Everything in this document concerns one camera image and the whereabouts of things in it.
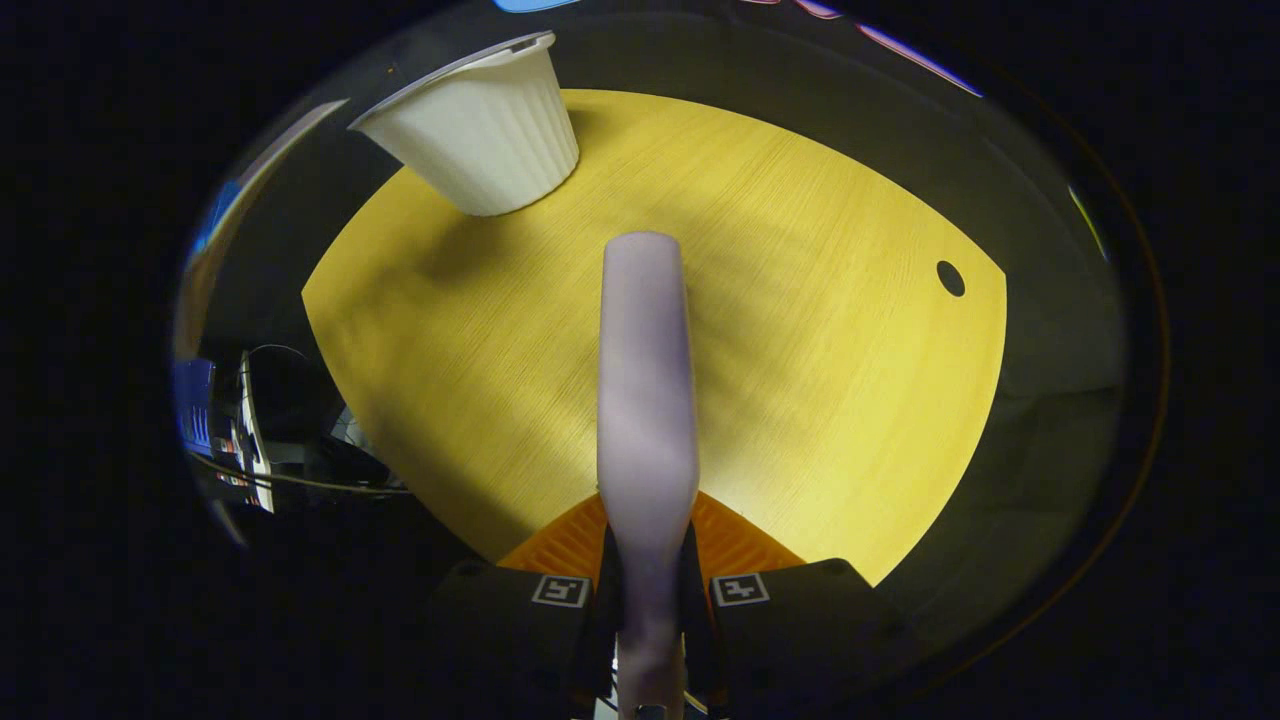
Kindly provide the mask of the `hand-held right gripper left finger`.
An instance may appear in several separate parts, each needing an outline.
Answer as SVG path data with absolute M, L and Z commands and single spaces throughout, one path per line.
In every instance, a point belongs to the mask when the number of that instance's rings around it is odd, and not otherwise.
M 613 688 L 621 569 L 594 495 L 430 598 L 434 719 L 590 719 Z

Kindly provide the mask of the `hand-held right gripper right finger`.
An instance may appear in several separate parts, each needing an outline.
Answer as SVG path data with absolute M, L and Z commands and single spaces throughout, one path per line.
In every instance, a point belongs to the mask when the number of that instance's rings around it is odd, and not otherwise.
M 687 696 L 712 719 L 846 719 L 906 667 L 900 611 L 707 493 L 685 536 Z

